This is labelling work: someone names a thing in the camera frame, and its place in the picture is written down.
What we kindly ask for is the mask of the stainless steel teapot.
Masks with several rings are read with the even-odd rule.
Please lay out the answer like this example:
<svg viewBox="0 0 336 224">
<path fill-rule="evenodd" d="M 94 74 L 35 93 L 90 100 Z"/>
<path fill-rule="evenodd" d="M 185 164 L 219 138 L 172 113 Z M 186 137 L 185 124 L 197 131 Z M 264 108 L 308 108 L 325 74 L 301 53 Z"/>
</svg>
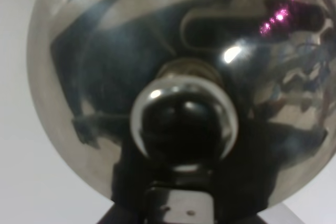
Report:
<svg viewBox="0 0 336 224">
<path fill-rule="evenodd" d="M 335 0 L 36 0 L 27 68 L 101 223 L 260 223 L 335 155 Z"/>
</svg>

